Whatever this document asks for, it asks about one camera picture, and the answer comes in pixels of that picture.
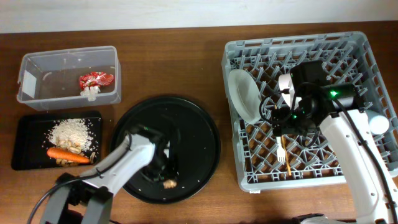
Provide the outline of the red snack wrapper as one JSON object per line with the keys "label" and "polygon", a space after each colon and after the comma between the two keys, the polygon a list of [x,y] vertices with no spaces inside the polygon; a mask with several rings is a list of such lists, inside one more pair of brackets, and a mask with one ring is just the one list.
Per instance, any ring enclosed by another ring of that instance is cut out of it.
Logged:
{"label": "red snack wrapper", "polygon": [[92,86],[108,86],[114,81],[114,75],[105,72],[90,72],[79,78],[81,90]]}

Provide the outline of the brown ginger piece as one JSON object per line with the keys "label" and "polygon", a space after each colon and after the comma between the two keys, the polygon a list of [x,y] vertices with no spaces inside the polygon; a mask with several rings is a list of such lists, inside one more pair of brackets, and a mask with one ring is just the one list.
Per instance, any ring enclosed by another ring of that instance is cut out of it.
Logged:
{"label": "brown ginger piece", "polygon": [[177,186],[177,181],[172,179],[166,180],[163,182],[163,186],[164,189],[173,189]]}

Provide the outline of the wooden chopstick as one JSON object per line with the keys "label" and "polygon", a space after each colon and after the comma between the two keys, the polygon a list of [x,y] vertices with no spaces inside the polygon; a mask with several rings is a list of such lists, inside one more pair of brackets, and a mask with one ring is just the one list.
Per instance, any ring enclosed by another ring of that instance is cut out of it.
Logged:
{"label": "wooden chopstick", "polygon": [[284,148],[284,151],[285,151],[285,164],[284,165],[286,165],[286,167],[287,167],[288,175],[291,176],[292,172],[291,172],[291,168],[290,168],[290,164],[289,164],[289,157],[288,157],[288,154],[287,154],[287,150],[285,148],[285,138],[284,138],[283,135],[281,135],[280,137],[282,138],[282,145],[283,145],[283,148]]}

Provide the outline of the pale pink bowl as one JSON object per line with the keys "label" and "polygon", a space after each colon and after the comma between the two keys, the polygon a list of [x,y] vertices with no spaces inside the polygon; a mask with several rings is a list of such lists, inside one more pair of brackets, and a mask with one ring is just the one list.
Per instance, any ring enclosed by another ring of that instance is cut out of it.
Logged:
{"label": "pale pink bowl", "polygon": [[279,84],[280,91],[287,90],[287,93],[281,94],[283,100],[287,103],[287,105],[290,108],[294,107],[294,109],[297,109],[299,106],[299,101],[301,100],[301,97],[296,97],[296,101],[295,101],[295,103],[293,103],[295,89],[293,86],[292,74],[287,73],[287,74],[280,75],[278,78],[278,84]]}

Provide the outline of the light blue plastic cup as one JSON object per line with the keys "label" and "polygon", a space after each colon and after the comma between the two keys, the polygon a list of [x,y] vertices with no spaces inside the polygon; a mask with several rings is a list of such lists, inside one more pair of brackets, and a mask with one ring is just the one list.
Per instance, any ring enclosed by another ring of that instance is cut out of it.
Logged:
{"label": "light blue plastic cup", "polygon": [[389,120],[372,110],[366,110],[369,128],[373,134],[384,134],[389,129]]}

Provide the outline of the orange carrot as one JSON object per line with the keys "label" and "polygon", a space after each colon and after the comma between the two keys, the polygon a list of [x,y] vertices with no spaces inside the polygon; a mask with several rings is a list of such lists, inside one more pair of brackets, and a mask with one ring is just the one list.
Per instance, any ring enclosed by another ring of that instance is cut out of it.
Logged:
{"label": "orange carrot", "polygon": [[72,162],[77,162],[79,164],[89,164],[90,163],[90,159],[85,156],[81,156],[79,154],[74,154],[72,152],[65,151],[65,150],[57,148],[57,147],[49,148],[47,150],[47,155],[54,159],[64,159],[64,160],[68,160],[68,161],[72,161]]}

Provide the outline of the white plastic fork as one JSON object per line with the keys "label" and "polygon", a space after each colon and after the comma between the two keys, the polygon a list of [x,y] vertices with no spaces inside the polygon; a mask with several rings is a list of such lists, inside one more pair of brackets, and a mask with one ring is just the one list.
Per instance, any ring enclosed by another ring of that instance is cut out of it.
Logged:
{"label": "white plastic fork", "polygon": [[282,165],[285,164],[285,151],[282,145],[282,138],[280,136],[276,136],[277,141],[277,160]]}

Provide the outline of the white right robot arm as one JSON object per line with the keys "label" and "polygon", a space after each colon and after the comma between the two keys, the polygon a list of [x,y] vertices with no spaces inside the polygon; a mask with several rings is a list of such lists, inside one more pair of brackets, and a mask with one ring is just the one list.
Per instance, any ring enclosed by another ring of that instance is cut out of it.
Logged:
{"label": "white right robot arm", "polygon": [[378,151],[353,84],[302,83],[282,90],[292,102],[288,113],[272,112],[271,123],[300,124],[309,119],[335,152],[349,186],[358,223],[397,223],[397,187]]}

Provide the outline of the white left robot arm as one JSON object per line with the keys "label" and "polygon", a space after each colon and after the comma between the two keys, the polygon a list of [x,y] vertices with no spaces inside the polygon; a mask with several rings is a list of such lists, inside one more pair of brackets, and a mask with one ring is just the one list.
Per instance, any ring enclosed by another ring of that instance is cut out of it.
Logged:
{"label": "white left robot arm", "polygon": [[32,209],[47,202],[41,223],[109,223],[114,196],[136,173],[151,182],[176,179],[170,154],[172,138],[147,126],[126,131],[122,143],[94,168],[74,176],[62,174]]}

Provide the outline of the grey plate with food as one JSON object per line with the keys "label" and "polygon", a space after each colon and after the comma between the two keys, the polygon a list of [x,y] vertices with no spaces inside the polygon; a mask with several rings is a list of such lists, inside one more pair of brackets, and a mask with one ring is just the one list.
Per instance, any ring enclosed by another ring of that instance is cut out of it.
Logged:
{"label": "grey plate with food", "polygon": [[245,70],[234,69],[228,75],[230,99],[242,119],[254,124],[261,119],[261,94],[252,76]]}

